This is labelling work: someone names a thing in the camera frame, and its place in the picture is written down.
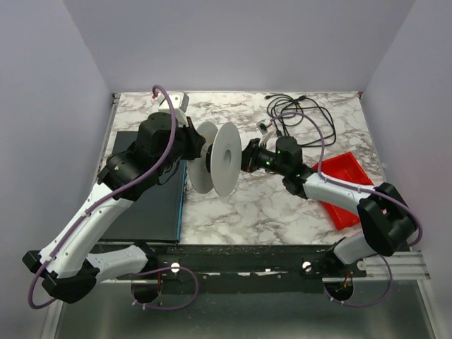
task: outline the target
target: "purple cable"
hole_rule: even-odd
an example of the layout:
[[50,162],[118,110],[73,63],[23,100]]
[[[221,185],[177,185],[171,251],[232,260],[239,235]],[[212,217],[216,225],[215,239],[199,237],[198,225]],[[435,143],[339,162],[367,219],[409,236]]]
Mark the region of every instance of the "purple cable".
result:
[[402,208],[403,210],[405,210],[406,213],[411,215],[411,218],[415,221],[415,223],[417,225],[417,229],[418,229],[416,240],[413,241],[411,244],[408,244],[408,246],[414,246],[416,244],[419,244],[419,242],[422,239],[422,235],[424,234],[424,231],[422,229],[422,224],[421,224],[420,219],[413,213],[412,210],[410,210],[408,208],[408,206],[406,206],[405,204],[401,203],[399,200],[396,200],[393,197],[387,196],[386,194],[383,194],[381,192],[372,191],[371,189],[365,189],[365,188],[361,188],[361,189],[358,190],[358,188],[356,188],[355,186],[348,185],[348,184],[345,184],[343,182],[337,182],[334,179],[331,179],[329,177],[325,177],[325,175],[321,171],[322,162],[323,162],[323,155],[325,154],[325,140],[323,139],[323,134],[322,134],[322,131],[319,128],[319,125],[317,125],[316,122],[311,117],[308,117],[307,115],[305,115],[304,113],[301,113],[301,112],[284,112],[284,113],[282,113],[282,114],[280,114],[280,115],[278,115],[276,117],[273,117],[271,119],[271,121],[273,122],[276,119],[279,119],[279,118],[281,118],[281,117],[283,117],[285,115],[288,115],[288,114],[297,114],[297,115],[301,115],[302,117],[305,117],[306,119],[308,119],[314,125],[314,127],[317,130],[317,132],[319,133],[320,141],[321,141],[321,144],[322,144],[322,149],[321,149],[321,152],[320,152],[319,166],[317,167],[317,173],[319,173],[320,178],[325,180],[325,182],[330,182],[332,184],[335,184],[336,186],[343,187],[345,189],[351,189],[353,191],[361,191],[361,192],[368,193],[368,194],[374,194],[375,196],[379,196],[381,198],[384,198],[387,201],[390,201],[391,203],[393,203],[393,204],[397,205],[398,207]]
[[351,302],[341,302],[337,299],[334,299],[331,295],[330,292],[328,292],[328,290],[326,289],[326,287],[324,287],[323,289],[325,290],[326,295],[328,295],[328,298],[332,301],[335,302],[336,304],[339,305],[343,305],[343,306],[348,306],[348,307],[356,307],[358,309],[362,308],[362,307],[370,307],[370,306],[374,306],[379,304],[380,302],[383,302],[386,300],[386,298],[389,296],[389,292],[391,291],[392,287],[393,287],[393,272],[391,271],[391,267],[389,266],[389,262],[386,260],[385,257],[380,256],[381,259],[384,261],[384,263],[386,264],[386,267],[388,268],[388,273],[389,273],[389,285],[388,288],[386,289],[386,292],[384,292],[384,294],[379,297],[377,300],[374,300],[373,302],[366,302],[364,304],[353,304]]
[[[69,228],[68,232],[61,238],[61,240],[59,241],[59,243],[55,246],[54,250],[52,252],[50,252],[50,258],[53,258],[56,256],[56,254],[58,253],[58,251],[62,248],[62,246],[66,243],[67,239],[75,232],[75,230],[77,229],[77,227],[81,224],[81,222],[86,218],[87,215],[89,215],[91,212],[93,212],[97,207],[99,207],[101,204],[103,204],[105,201],[108,201],[109,199],[111,199],[112,197],[124,192],[127,189],[130,189],[132,186],[135,186],[137,184],[139,184],[140,182],[142,182],[144,179],[146,179],[147,177],[149,177],[166,159],[166,157],[168,156],[168,154],[171,151],[171,147],[172,144],[174,142],[174,137],[176,135],[176,126],[177,126],[177,121],[176,121],[176,113],[174,111],[174,107],[172,105],[171,102],[171,98],[168,95],[167,91],[160,85],[155,85],[153,87],[153,93],[154,95],[156,94],[156,91],[159,90],[163,96],[165,97],[166,101],[168,102],[168,106],[169,106],[169,113],[171,114],[171,131],[169,133],[169,140],[168,140],[168,145],[165,148],[165,151],[163,152],[162,156],[160,157],[159,160],[157,160],[157,162],[143,175],[139,176],[138,178],[136,178],[135,180],[129,182],[127,185],[124,185],[120,188],[118,188],[117,190],[113,191],[110,194],[107,194],[106,196],[104,196],[103,198],[99,199],[98,201],[94,202],[94,204],[92,204],[89,208],[87,208],[85,210],[85,215],[81,215],[71,226],[71,228]],[[44,270],[47,268],[47,266],[50,264],[50,261],[45,261],[37,270],[36,274],[34,275],[32,282],[30,284],[30,288],[28,289],[28,305],[30,305],[30,307],[32,309],[42,309],[44,307],[49,306],[52,302],[55,301],[55,299],[51,299],[48,302],[45,302],[44,304],[40,304],[40,305],[36,305],[33,302],[33,291],[35,290],[35,286],[37,283],[37,280],[39,279],[40,275],[42,272],[44,272]]]
[[198,296],[199,283],[198,283],[198,278],[196,277],[195,273],[193,273],[193,271],[189,270],[188,268],[185,268],[185,267],[178,267],[178,268],[163,267],[163,268],[158,268],[157,270],[149,270],[147,272],[141,272],[141,273],[137,273],[137,274],[134,274],[134,275],[140,277],[140,276],[143,276],[143,275],[155,274],[155,273],[159,273],[159,272],[165,272],[166,270],[174,270],[174,269],[185,270],[195,280],[195,292],[193,293],[193,295],[191,296],[191,298],[187,302],[183,303],[182,305],[172,306],[172,307],[159,307],[159,306],[154,306],[154,305],[149,305],[149,304],[141,304],[140,302],[138,302],[136,300],[136,298],[135,298],[135,286],[132,286],[133,303],[134,304],[138,304],[138,305],[140,305],[142,307],[145,307],[146,309],[158,309],[160,311],[176,311],[178,309],[183,309],[183,308],[189,306],[192,302],[194,302],[194,300]]

